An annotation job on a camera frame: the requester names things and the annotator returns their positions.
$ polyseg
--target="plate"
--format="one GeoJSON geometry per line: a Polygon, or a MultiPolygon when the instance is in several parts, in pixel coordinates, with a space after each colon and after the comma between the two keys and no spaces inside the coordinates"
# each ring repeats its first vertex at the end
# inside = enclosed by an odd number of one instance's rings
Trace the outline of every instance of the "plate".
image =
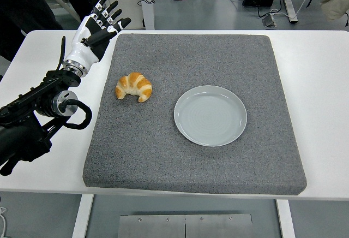
{"type": "Polygon", "coordinates": [[[231,91],[204,85],[188,90],[178,99],[174,122],[190,141],[214,147],[239,138],[246,127],[247,113],[231,91]]]}

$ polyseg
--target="desk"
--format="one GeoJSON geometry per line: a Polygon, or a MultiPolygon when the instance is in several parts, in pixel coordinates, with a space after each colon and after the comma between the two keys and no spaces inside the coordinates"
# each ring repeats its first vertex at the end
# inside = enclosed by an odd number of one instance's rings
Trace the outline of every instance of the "desk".
{"type": "MultiPolygon", "coordinates": [[[[349,34],[344,31],[123,31],[168,34],[262,34],[270,37],[308,181],[297,196],[236,195],[232,198],[349,200],[349,34]]],[[[0,83],[0,105],[40,84],[58,64],[63,35],[66,53],[75,31],[34,31],[22,44],[0,83]]],[[[94,64],[79,87],[79,100],[98,113],[101,94],[117,37],[102,61],[94,64]]],[[[83,194],[183,195],[130,189],[91,188],[82,180],[83,165],[96,122],[84,130],[62,128],[51,151],[33,162],[19,162],[10,176],[0,177],[2,191],[83,194]]],[[[48,121],[38,116],[41,123],[48,121]]],[[[70,122],[80,123],[77,112],[70,122]]]]}

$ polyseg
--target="gray cushion pad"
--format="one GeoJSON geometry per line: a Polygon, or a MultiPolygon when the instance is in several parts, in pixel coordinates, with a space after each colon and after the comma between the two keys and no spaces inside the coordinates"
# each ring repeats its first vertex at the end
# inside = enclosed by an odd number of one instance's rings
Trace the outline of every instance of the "gray cushion pad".
{"type": "Polygon", "coordinates": [[[121,34],[83,171],[86,186],[296,195],[306,187],[270,40],[262,35],[121,34]],[[118,100],[118,79],[152,82],[144,103],[118,100]],[[173,111],[191,88],[216,85],[244,103],[243,134],[220,147],[182,136],[173,111]]]}

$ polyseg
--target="metal plate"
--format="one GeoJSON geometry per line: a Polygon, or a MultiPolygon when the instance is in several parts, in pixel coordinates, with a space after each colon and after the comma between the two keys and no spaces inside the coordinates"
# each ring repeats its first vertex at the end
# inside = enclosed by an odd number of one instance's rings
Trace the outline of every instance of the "metal plate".
{"type": "Polygon", "coordinates": [[[184,238],[184,215],[120,216],[118,238],[184,238]]]}
{"type": "Polygon", "coordinates": [[[253,238],[251,215],[121,216],[118,238],[253,238]]]}
{"type": "Polygon", "coordinates": [[[251,215],[186,215],[186,238],[252,238],[251,215]]]}

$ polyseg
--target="robotic arm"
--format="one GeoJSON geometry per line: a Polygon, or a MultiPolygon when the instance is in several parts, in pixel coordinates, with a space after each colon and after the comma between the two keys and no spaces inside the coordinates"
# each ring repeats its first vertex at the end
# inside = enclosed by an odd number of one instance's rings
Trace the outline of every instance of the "robotic arm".
{"type": "Polygon", "coordinates": [[[0,109],[0,166],[4,164],[1,175],[10,175],[20,160],[31,162],[49,152],[50,139],[62,126],[84,129],[89,125],[92,118],[90,108],[68,88],[80,84],[92,64],[103,58],[109,40],[131,22],[129,18],[115,20],[122,11],[119,9],[110,14],[118,2],[107,8],[105,2],[100,0],[91,14],[82,20],[73,38],[73,49],[65,60],[63,37],[57,69],[48,71],[38,87],[31,88],[0,109]],[[86,113],[85,120],[81,124],[67,123],[78,108],[86,113]],[[53,119],[41,126],[34,111],[53,119]]]}

